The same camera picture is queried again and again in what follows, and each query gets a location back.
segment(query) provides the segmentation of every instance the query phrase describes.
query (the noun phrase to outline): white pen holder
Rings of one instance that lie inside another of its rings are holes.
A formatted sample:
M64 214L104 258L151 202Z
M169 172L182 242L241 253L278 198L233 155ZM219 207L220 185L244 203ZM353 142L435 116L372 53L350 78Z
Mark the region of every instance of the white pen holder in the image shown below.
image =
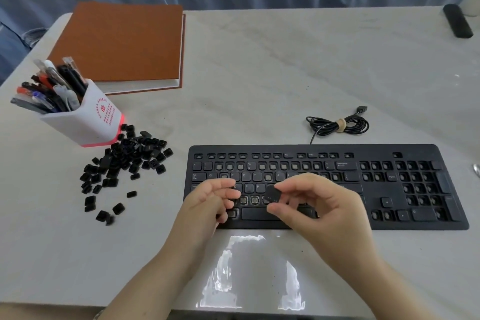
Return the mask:
M80 108L40 116L40 120L82 147L107 146L117 141L124 116L92 80Z

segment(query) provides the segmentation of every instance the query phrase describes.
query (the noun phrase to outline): white table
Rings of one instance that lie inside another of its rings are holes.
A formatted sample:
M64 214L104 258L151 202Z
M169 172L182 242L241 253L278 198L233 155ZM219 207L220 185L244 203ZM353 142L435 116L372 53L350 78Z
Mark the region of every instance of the white table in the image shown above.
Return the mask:
M78 179L103 148L75 146L9 104L69 17L0 88L0 301L107 305L162 246L182 204L190 146L305 144L306 116L338 119L368 105L366 134L314 143L439 146L470 229L375 231L374 238L444 317L480 313L480 180L471 171L480 157L471 135L480 129L478 21L470 21L475 36L459 40L437 7L188 12L183 88L111 97L174 155L160 177L130 181L122 171L118 187L99 194L97 209L126 206L104 227L83 212ZM138 196L127 199L130 190ZM372 316L302 238L267 230L217 231L175 308Z

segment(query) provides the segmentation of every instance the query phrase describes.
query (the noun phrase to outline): right hand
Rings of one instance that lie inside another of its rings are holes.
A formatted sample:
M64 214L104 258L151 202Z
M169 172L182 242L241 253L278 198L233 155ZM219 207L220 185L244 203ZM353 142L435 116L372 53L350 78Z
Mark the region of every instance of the right hand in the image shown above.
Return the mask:
M304 173L275 185L282 191L267 211L309 241L320 257L345 280L380 263L360 196L327 178ZM297 211L300 203L315 208L319 219Z

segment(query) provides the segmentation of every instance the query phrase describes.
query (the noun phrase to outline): brown book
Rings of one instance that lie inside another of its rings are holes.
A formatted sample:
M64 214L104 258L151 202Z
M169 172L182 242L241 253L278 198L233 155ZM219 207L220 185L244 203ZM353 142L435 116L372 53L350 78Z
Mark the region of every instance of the brown book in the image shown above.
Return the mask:
M182 87L181 5L79 2L49 56L71 56L106 94Z

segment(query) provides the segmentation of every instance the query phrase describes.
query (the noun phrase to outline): keyboard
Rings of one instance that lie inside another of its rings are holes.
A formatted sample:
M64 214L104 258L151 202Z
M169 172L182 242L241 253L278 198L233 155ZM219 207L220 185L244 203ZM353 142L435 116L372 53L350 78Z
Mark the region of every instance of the keyboard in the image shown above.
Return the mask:
M184 198L211 178L241 192L219 228L289 229L267 213L268 185L304 172L358 193L372 229L466 230L469 223L433 144L192 146ZM298 210L316 218L315 209Z

